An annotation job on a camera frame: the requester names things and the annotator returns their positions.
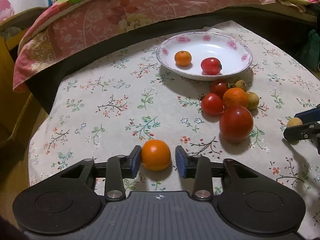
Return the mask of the white floral porcelain plate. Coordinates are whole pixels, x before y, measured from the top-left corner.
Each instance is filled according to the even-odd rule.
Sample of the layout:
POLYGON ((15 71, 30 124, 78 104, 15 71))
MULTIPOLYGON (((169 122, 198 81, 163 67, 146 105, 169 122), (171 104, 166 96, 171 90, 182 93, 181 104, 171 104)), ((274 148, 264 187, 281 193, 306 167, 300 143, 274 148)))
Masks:
POLYGON ((192 80, 214 81, 244 72, 252 63, 253 55, 248 46, 235 38, 210 31, 192 31, 170 37, 156 50, 157 60, 168 70, 192 80), (179 51, 191 54, 186 67, 179 66, 175 55, 179 51), (201 62, 214 57, 222 64, 221 71, 209 75, 201 68, 201 62))

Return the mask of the pink floral quilt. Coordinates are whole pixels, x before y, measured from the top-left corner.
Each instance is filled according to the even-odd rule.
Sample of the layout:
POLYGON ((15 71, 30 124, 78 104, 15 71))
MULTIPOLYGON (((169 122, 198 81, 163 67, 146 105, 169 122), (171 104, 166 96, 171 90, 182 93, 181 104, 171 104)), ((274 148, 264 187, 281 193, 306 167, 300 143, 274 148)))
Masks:
POLYGON ((42 70, 128 31, 225 7, 273 3, 304 11, 319 0, 58 0, 22 37, 12 88, 23 92, 26 81, 42 70))

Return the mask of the brown longan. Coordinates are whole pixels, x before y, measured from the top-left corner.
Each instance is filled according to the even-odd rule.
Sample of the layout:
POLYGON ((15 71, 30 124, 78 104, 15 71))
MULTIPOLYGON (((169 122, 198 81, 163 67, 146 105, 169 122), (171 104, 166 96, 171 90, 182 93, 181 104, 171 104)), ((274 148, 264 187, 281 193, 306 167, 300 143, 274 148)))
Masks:
POLYGON ((250 111, 256 109, 258 107, 259 101, 260 101, 259 96, 257 96, 257 94, 255 94, 253 92, 247 92, 247 96, 248 96, 247 109, 249 109, 250 111))
POLYGON ((294 117, 291 118, 288 122, 287 122, 287 127, 294 127, 294 126, 300 126, 302 125, 303 122, 302 120, 300 120, 300 118, 294 117))
POLYGON ((247 86, 246 86, 246 82, 244 80, 238 80, 234 83, 234 87, 235 88, 240 88, 242 89, 244 92, 247 92, 247 86))

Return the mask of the oval red tomato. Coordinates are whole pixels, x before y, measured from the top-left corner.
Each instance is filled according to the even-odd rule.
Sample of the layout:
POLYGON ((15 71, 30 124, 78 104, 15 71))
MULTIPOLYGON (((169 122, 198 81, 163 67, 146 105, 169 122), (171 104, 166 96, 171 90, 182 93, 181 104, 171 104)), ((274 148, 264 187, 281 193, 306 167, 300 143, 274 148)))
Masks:
POLYGON ((222 70, 221 62, 215 57, 208 57, 201 62, 202 70, 208 75, 217 75, 222 70))

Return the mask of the orange tangerine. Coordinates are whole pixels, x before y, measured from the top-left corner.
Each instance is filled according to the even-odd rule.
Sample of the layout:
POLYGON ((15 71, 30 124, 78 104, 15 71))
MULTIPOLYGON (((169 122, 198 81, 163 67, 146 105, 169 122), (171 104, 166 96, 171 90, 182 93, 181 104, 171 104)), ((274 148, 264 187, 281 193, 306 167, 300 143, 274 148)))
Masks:
POLYGON ((149 140, 142 147, 141 159, 147 170, 162 171, 171 162, 169 146, 161 140, 149 140))
POLYGON ((225 108, 231 106, 242 106, 247 108, 249 99, 247 93, 241 88, 230 88, 222 97, 223 105, 225 108))

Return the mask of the floral white tablecloth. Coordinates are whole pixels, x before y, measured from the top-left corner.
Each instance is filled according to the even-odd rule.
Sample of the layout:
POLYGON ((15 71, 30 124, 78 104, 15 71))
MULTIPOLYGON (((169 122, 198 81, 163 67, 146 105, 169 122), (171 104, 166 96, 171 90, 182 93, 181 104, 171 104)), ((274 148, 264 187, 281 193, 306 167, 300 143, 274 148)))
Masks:
POLYGON ((102 57, 65 78, 48 118, 29 147, 29 181, 34 185, 81 161, 97 163, 129 154, 150 139, 171 150, 211 161, 235 159, 295 190, 306 203, 299 232, 319 236, 319 155, 308 140, 288 145, 287 122, 319 103, 319 81, 271 42, 229 21, 212 27, 244 42, 253 62, 240 75, 259 96, 247 140, 230 144, 219 121, 206 117, 200 100, 209 83, 189 80, 163 68, 156 58, 161 38, 152 38, 102 57))

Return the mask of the large dark red tomato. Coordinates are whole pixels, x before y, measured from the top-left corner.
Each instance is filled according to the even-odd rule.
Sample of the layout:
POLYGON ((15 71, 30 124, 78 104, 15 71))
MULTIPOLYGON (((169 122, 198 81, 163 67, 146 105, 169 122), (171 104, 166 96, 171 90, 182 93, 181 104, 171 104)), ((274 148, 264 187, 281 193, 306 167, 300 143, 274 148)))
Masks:
POLYGON ((221 115, 219 128, 225 140, 239 143, 249 137, 253 128, 253 116, 245 107, 228 107, 221 115))

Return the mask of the small tangerine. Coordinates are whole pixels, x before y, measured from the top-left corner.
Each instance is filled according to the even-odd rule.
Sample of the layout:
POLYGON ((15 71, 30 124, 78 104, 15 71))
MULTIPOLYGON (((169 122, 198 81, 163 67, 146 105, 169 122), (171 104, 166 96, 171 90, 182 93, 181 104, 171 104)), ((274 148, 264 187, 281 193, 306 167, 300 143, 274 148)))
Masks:
POLYGON ((187 67, 191 64, 192 56, 188 51, 182 50, 175 54, 174 60, 178 66, 187 67))

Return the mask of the small red tomato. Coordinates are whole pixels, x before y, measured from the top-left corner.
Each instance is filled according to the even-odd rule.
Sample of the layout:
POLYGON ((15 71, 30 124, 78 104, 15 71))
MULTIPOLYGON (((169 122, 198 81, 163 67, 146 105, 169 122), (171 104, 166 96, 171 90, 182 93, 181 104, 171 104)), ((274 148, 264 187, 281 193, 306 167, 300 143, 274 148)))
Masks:
POLYGON ((216 94, 217 96, 219 96, 222 99, 223 95, 229 89, 229 87, 228 87, 228 83, 226 81, 216 80, 210 84, 209 89, 210 89, 211 93, 216 94))
POLYGON ((219 115, 223 112, 223 101, 218 95, 208 93, 201 101, 201 109, 207 115, 219 115))

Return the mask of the green cloth bag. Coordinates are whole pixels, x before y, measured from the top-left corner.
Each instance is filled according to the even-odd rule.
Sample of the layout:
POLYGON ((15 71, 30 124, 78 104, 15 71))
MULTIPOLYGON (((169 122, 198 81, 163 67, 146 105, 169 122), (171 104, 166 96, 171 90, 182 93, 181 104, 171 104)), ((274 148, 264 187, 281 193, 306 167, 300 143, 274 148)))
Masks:
POLYGON ((302 51, 301 63, 306 68, 319 72, 319 35, 315 30, 309 33, 309 40, 302 51))

